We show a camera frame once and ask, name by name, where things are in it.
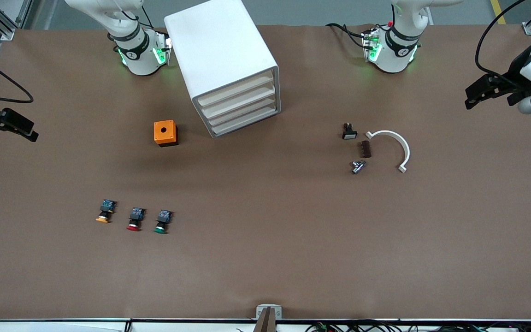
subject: orange cube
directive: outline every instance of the orange cube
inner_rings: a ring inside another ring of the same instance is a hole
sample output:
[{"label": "orange cube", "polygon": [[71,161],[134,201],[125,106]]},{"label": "orange cube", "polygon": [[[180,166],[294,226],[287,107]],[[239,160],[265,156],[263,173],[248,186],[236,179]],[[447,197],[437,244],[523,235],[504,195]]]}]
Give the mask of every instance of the orange cube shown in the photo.
[{"label": "orange cube", "polygon": [[178,145],[177,126],[173,120],[158,121],[154,123],[154,141],[160,147]]}]

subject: white curved handle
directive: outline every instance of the white curved handle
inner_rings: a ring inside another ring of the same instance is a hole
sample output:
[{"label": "white curved handle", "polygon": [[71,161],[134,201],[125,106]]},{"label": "white curved handle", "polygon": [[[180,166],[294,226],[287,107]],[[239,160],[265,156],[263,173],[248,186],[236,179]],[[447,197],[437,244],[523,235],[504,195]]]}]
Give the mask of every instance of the white curved handle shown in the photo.
[{"label": "white curved handle", "polygon": [[366,136],[370,139],[376,135],[390,136],[396,139],[397,141],[399,141],[399,143],[401,143],[401,145],[403,146],[403,150],[405,150],[405,160],[403,160],[403,162],[399,165],[399,170],[402,173],[404,173],[407,170],[407,168],[405,167],[405,164],[409,161],[409,157],[411,156],[411,149],[409,149],[409,144],[407,143],[407,141],[405,141],[403,136],[397,134],[394,131],[390,131],[390,130],[380,130],[380,131],[375,132],[374,134],[371,132],[366,133]]}]

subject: yellow line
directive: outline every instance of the yellow line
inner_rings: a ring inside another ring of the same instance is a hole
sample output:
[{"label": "yellow line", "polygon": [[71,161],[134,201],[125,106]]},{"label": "yellow line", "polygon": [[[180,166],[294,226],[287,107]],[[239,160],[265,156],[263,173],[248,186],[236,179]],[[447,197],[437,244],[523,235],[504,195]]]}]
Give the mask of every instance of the yellow line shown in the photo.
[{"label": "yellow line", "polygon": [[[499,4],[499,0],[491,0],[491,6],[493,6],[493,11],[495,12],[495,17],[501,13],[501,5]],[[499,17],[497,20],[497,23],[499,24],[505,24],[505,18]]]}]

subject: brown tabletop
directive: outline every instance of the brown tabletop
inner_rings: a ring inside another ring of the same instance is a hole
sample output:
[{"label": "brown tabletop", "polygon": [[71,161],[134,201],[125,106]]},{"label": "brown tabletop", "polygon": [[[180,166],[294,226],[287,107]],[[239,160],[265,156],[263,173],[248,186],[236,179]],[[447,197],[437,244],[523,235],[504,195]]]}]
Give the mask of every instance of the brown tabletop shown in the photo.
[{"label": "brown tabletop", "polygon": [[[531,319],[531,116],[504,98],[464,108],[483,30],[429,27],[386,74],[337,30],[260,27],[282,113],[220,139],[177,61],[137,77],[105,31],[17,31],[0,68],[35,102],[0,108],[40,138],[0,134],[0,318],[233,318],[273,302],[288,318]],[[496,26],[483,63],[505,71],[530,42]],[[22,97],[2,77],[0,96]],[[165,119],[177,147],[153,141]],[[351,174],[368,130],[407,139],[405,174],[387,136]],[[161,209],[168,235],[153,232]]]}]

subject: white box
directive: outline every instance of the white box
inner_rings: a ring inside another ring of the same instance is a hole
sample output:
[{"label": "white box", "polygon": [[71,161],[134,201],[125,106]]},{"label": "white box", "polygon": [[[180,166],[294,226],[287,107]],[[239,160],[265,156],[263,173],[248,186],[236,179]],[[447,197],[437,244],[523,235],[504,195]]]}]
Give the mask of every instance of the white box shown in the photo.
[{"label": "white box", "polygon": [[218,137],[280,112],[278,65],[241,0],[165,17],[192,103]]}]

